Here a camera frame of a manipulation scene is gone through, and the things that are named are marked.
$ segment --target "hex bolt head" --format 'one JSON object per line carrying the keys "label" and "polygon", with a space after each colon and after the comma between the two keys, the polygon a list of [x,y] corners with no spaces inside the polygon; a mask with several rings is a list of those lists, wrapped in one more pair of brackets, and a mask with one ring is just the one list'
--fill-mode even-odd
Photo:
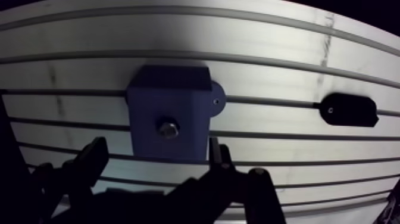
{"label": "hex bolt head", "polygon": [[158,133],[165,139],[173,139],[178,137],[179,128],[178,125],[172,122],[164,122],[158,128]]}

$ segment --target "slatwall panel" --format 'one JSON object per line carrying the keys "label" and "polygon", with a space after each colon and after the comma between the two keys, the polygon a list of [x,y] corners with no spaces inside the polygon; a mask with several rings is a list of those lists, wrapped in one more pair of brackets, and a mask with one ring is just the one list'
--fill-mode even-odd
{"label": "slatwall panel", "polygon": [[[206,161],[133,155],[123,91],[144,64],[203,64],[228,95],[210,135],[239,170],[268,169],[287,215],[383,200],[399,179],[400,39],[382,30],[267,0],[57,0],[1,14],[0,88],[31,167],[105,136],[111,160],[94,192],[169,192],[200,177]],[[325,124],[312,105],[331,92],[375,100],[376,127]]]}

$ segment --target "black plastic part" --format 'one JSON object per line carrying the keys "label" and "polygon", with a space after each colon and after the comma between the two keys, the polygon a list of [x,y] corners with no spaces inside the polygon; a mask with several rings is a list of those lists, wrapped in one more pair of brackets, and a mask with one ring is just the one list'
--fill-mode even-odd
{"label": "black plastic part", "polygon": [[247,224],[286,223],[270,174],[262,168],[248,174],[245,211]]}
{"label": "black plastic part", "polygon": [[330,125],[374,127],[379,120],[376,104],[368,97],[334,93],[316,107]]}
{"label": "black plastic part", "polygon": [[78,171],[74,175],[89,186],[94,186],[107,165],[108,159],[107,142],[104,137],[97,137],[74,159],[74,169]]}

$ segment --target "horizontal slat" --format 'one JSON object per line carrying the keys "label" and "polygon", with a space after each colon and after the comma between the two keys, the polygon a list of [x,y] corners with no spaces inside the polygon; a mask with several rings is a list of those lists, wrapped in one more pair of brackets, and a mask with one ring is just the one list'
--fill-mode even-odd
{"label": "horizontal slat", "polygon": [[211,119],[210,130],[320,135],[400,136],[400,119],[380,116],[374,128],[328,125],[317,110],[227,104]]}
{"label": "horizontal slat", "polygon": [[[132,155],[128,132],[11,123],[19,142],[81,150],[97,136],[107,139],[111,153]],[[400,141],[309,141],[219,138],[237,161],[332,161],[400,157]]]}
{"label": "horizontal slat", "polygon": [[[129,185],[126,183],[117,183],[117,182],[108,182],[108,181],[98,181],[93,188],[93,192],[103,192],[107,188],[116,188],[116,189],[124,189],[127,191],[164,191],[164,193],[168,194],[170,191],[173,190],[173,188],[163,188],[163,187],[157,187],[157,186],[143,186],[143,185]],[[306,204],[306,205],[301,205],[301,206],[287,206],[288,204],[282,204],[282,209],[284,212],[289,212],[289,211],[299,211],[299,210],[309,210],[309,209],[323,209],[323,208],[328,208],[328,207],[334,207],[334,206],[345,206],[347,204],[353,204],[353,203],[362,203],[365,201],[371,201],[371,200],[376,200],[376,199],[382,199],[386,198],[389,195],[389,193],[384,193],[384,194],[377,194],[377,195],[372,195],[372,196],[367,196],[367,197],[362,197],[362,198],[355,198],[355,199],[350,199],[350,200],[343,200],[343,201],[335,201],[331,203],[317,203],[317,204]],[[243,212],[243,209],[234,209],[230,208],[225,211],[225,213],[240,213]]]}
{"label": "horizontal slat", "polygon": [[332,38],[328,67],[381,77],[398,82],[396,72],[400,69],[400,58],[383,51],[354,44],[339,38]]}
{"label": "horizontal slat", "polygon": [[[282,1],[242,1],[225,0],[225,1],[159,1],[159,0],[146,0],[146,1],[69,1],[67,4],[63,1],[52,1],[51,4],[38,2],[35,4],[24,5],[22,7],[13,8],[8,11],[2,12],[0,19],[1,24],[10,23],[19,20],[26,20],[40,16],[46,16],[58,13],[67,13],[78,10],[101,9],[107,7],[137,7],[137,6],[160,6],[160,5],[179,5],[190,7],[208,7],[208,8],[221,8],[227,10],[238,10],[249,13],[264,14],[266,21],[269,17],[276,16],[276,19],[269,18],[269,22],[282,21],[288,26],[298,24],[299,26],[309,27],[309,29],[323,30],[326,26],[327,16],[331,15],[330,12],[311,8],[306,5],[293,4],[291,2]],[[344,17],[338,14],[334,15],[333,30],[329,32],[333,35],[344,36],[343,38],[352,38],[352,35],[358,35],[371,39],[376,42],[383,43],[384,45],[391,46],[392,48],[400,49],[400,41],[397,36],[388,32],[384,32],[376,27],[367,25],[365,23]]]}
{"label": "horizontal slat", "polygon": [[[74,158],[74,154],[55,153],[33,148],[21,147],[26,163],[39,165],[50,161],[54,166]],[[305,188],[308,186],[345,185],[354,182],[374,182],[375,179],[396,179],[400,161],[373,164],[341,166],[301,167],[264,167],[267,169],[277,188]],[[252,167],[238,166],[241,172]],[[144,185],[175,186],[189,177],[199,178],[208,170],[207,165],[165,164],[144,161],[126,161],[111,159],[103,176],[142,181]]]}
{"label": "horizontal slat", "polygon": [[[127,104],[114,97],[4,96],[10,117],[129,125]],[[210,130],[354,136],[400,136],[400,119],[380,116],[374,128],[328,125],[318,110],[227,104]]]}
{"label": "horizontal slat", "polygon": [[132,155],[129,132],[75,129],[12,123],[15,138],[20,142],[81,150],[97,136],[107,139],[112,153]]}
{"label": "horizontal slat", "polygon": [[[40,44],[33,44],[29,41],[31,39]],[[343,52],[343,45],[326,47],[324,35],[319,33],[275,24],[197,15],[116,15],[65,20],[6,30],[0,34],[0,40],[7,43],[0,48],[3,58],[53,52],[163,49],[268,57],[313,65],[319,65],[325,59],[325,52],[329,52],[330,67],[350,71],[357,71],[359,66],[369,63],[363,55],[358,57],[362,64],[349,63],[354,56]],[[374,67],[385,75],[376,74],[376,69],[364,69],[365,74],[399,82],[396,77],[397,56],[358,43],[350,44],[348,51],[359,52],[357,49],[363,47],[368,49],[367,57],[385,59],[374,60]],[[356,64],[357,67],[351,69],[349,64]]]}
{"label": "horizontal slat", "polygon": [[97,0],[97,1],[77,1],[71,0],[69,3],[63,1],[52,1],[51,4],[37,2],[35,4],[23,5],[18,8],[13,8],[2,12],[0,24],[11,23],[14,21],[25,20],[28,18],[41,17],[44,15],[66,13],[78,10],[89,10],[98,8],[111,7],[139,7],[139,6],[160,6],[160,5],[180,5],[193,7],[210,7],[210,8],[225,8],[230,10],[249,11],[260,14],[270,14],[293,18],[295,20],[306,21],[324,25],[325,11],[316,8],[310,8],[300,4],[291,2],[276,2],[276,1],[248,1],[242,2],[238,0],[223,0],[223,1],[185,1],[171,0],[168,2],[160,0],[150,1],[129,1],[129,0]]}
{"label": "horizontal slat", "polygon": [[109,125],[129,124],[123,97],[3,96],[7,114],[30,119],[65,120]]}
{"label": "horizontal slat", "polygon": [[[2,89],[125,90],[143,59],[85,59],[1,65]],[[153,64],[193,65],[188,60],[155,60]],[[331,92],[371,97],[378,109],[400,111],[400,91],[358,80],[291,69],[204,61],[227,95],[320,102]]]}
{"label": "horizontal slat", "polygon": [[[98,180],[96,185],[92,188],[93,193],[104,192],[107,188],[114,189],[123,189],[131,192],[138,191],[162,191],[165,194],[168,194],[173,188],[169,187],[160,187],[160,186],[146,186],[146,185],[134,185],[127,183],[119,183],[119,182],[110,182],[110,181],[102,181]],[[311,209],[325,209],[334,206],[345,206],[348,204],[354,203],[363,203],[366,201],[378,200],[382,198],[386,198],[389,195],[388,192],[381,193],[372,193],[371,195],[355,195],[353,197],[348,198],[334,198],[331,201],[306,201],[302,204],[300,203],[285,203],[282,204],[282,209],[284,212],[290,211],[301,211],[301,210],[311,210]],[[243,212],[242,204],[231,204],[230,208],[226,210],[225,213],[240,213]]]}
{"label": "horizontal slat", "polygon": [[[388,204],[385,200],[350,204],[327,209],[294,211],[285,213],[287,224],[311,223],[373,223]],[[244,213],[223,214],[218,224],[245,224]]]}
{"label": "horizontal slat", "polygon": [[[396,184],[398,178],[392,179],[384,179],[379,181],[369,181],[369,182],[358,182],[358,183],[350,183],[344,185],[330,185],[330,186],[318,186],[312,188],[286,188],[286,189],[277,189],[277,194],[279,200],[282,204],[286,203],[300,203],[305,201],[318,201],[318,200],[326,200],[333,198],[342,198],[342,197],[352,197],[360,194],[370,194],[379,191],[386,191],[388,189],[392,189]],[[114,185],[118,188],[130,189],[131,185],[128,184],[120,184]]]}

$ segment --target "slatwall groove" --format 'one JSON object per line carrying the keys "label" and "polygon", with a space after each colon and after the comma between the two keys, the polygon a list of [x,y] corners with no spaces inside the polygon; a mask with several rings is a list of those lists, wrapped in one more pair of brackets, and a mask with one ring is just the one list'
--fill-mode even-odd
{"label": "slatwall groove", "polygon": [[298,21],[290,18],[277,17],[274,15],[252,13],[237,10],[225,10],[221,8],[204,7],[183,7],[183,6],[162,6],[162,7],[115,7],[100,8],[92,10],[80,10],[67,13],[58,13],[43,15],[40,17],[27,18],[24,20],[13,21],[0,25],[0,31],[15,29],[24,26],[31,26],[41,23],[49,23],[61,20],[71,20],[77,18],[101,17],[110,15],[132,15],[132,14],[175,14],[175,15],[201,15],[209,17],[233,18],[239,20],[257,21],[262,23],[278,24],[282,26],[294,27],[302,30],[322,33],[335,36],[341,39],[360,43],[381,51],[400,56],[400,51],[382,43],[364,38],[362,36],[346,33],[341,30],[335,30],[326,26],[320,26],[304,21]]}
{"label": "slatwall groove", "polygon": [[[90,89],[0,89],[1,95],[73,96],[73,97],[125,97],[125,91]],[[273,105],[279,107],[298,107],[318,109],[319,102],[294,101],[261,97],[242,97],[227,95],[226,102],[237,104]],[[400,117],[398,111],[377,110],[377,115]]]}
{"label": "slatwall groove", "polygon": [[[39,165],[50,160],[55,167],[60,166],[68,159],[74,158],[76,154],[52,153],[48,151],[36,150],[31,148],[21,148],[21,152],[27,163]],[[327,166],[319,167],[298,167],[296,171],[290,167],[263,167],[270,172],[276,189],[297,189],[297,188],[319,188],[327,186],[348,186],[350,184],[373,183],[378,181],[388,181],[398,179],[400,175],[396,173],[395,167],[398,163],[386,164],[386,172],[382,172],[380,164],[365,166],[363,164],[352,166],[335,166],[334,171],[330,171]],[[248,172],[251,167],[238,166],[238,171]],[[159,171],[169,169],[168,175],[160,176]],[[139,161],[124,161],[111,159],[108,166],[103,171],[102,176],[114,178],[113,182],[127,183],[133,181],[135,184],[166,186],[182,183],[189,177],[199,178],[208,170],[206,165],[181,165],[148,163]],[[356,174],[347,173],[347,170],[355,170]],[[293,177],[286,179],[286,175],[292,174]]]}
{"label": "slatwall groove", "polygon": [[51,61],[85,58],[169,58],[181,60],[207,60],[222,61],[228,63],[253,64],[259,66],[273,66],[286,69],[296,69],[316,73],[330,74],[332,76],[345,77],[384,86],[400,89],[400,83],[380,77],[374,77],[354,71],[335,69],[332,67],[317,66],[314,64],[300,63],[296,61],[280,60],[275,58],[221,54],[209,52],[190,51],[166,51],[166,50],[109,50],[109,51],[74,51],[56,52],[48,54],[24,55],[0,58],[0,64],[26,63],[32,61]]}
{"label": "slatwall groove", "polygon": [[[56,153],[69,153],[78,154],[79,150],[72,150],[68,148],[49,147],[45,145],[36,145],[24,142],[18,142],[20,147],[35,148],[39,150],[47,150]],[[174,164],[208,164],[207,161],[188,161],[188,160],[173,160],[164,158],[143,158],[134,155],[121,155],[110,153],[110,158],[119,160],[130,160],[130,161],[147,161],[156,163],[174,163]],[[338,160],[338,161],[233,161],[235,166],[333,166],[333,165],[349,165],[349,164],[360,164],[360,163],[384,163],[390,161],[400,161],[400,157],[389,157],[389,158],[374,158],[374,159],[359,159],[359,160]]]}
{"label": "slatwall groove", "polygon": [[[10,122],[25,123],[33,125],[76,127],[82,129],[117,130],[129,132],[129,126],[104,125],[82,122],[64,122],[55,120],[24,119],[10,117]],[[262,138],[262,139],[296,139],[296,140],[324,140],[324,141],[400,141],[397,136],[352,136],[352,135],[307,135],[292,133],[261,133],[261,132],[234,132],[211,130],[210,136],[227,138]]]}
{"label": "slatwall groove", "polygon": [[[190,60],[153,61],[153,64],[169,64],[192,66]],[[86,59],[58,60],[10,64],[0,66],[0,73],[12,76],[0,76],[0,88],[16,93],[33,94],[35,89],[40,94],[50,95],[51,90],[60,90],[60,94],[72,94],[76,90],[83,95],[91,95],[90,90],[100,89],[112,95],[124,95],[123,91],[132,78],[135,70],[145,64],[144,59]],[[52,84],[48,64],[54,67],[56,83]],[[379,110],[400,111],[400,91],[378,84],[359,82],[356,80],[310,73],[299,70],[277,67],[252,66],[235,63],[204,61],[209,67],[212,79],[221,84],[228,96],[270,98],[298,102],[320,102],[323,97],[332,92],[344,92],[367,96],[375,100]]]}
{"label": "slatwall groove", "polygon": [[[29,168],[36,168],[37,166],[32,165],[32,164],[27,164]],[[141,182],[141,181],[131,181],[131,180],[124,180],[124,179],[115,179],[115,178],[107,178],[101,176],[99,178],[100,181],[106,181],[106,182],[119,182],[119,183],[127,183],[127,184],[132,184],[132,185],[149,185],[149,186],[162,186],[162,184],[165,183],[154,183],[154,182]],[[177,185],[171,185],[171,186],[165,186],[167,188],[175,187]],[[329,202],[334,202],[334,201],[345,201],[345,200],[351,200],[355,198],[362,198],[362,197],[369,197],[373,195],[379,195],[379,194],[386,194],[391,192],[391,190],[385,190],[385,191],[378,191],[378,192],[372,192],[369,194],[359,194],[359,195],[354,195],[351,197],[341,197],[341,198],[332,198],[328,200],[318,200],[318,201],[304,201],[304,202],[299,202],[299,203],[282,203],[281,206],[301,206],[301,205],[310,205],[310,204],[321,204],[321,203],[329,203]],[[242,205],[233,205],[230,206],[230,208],[243,208]]]}

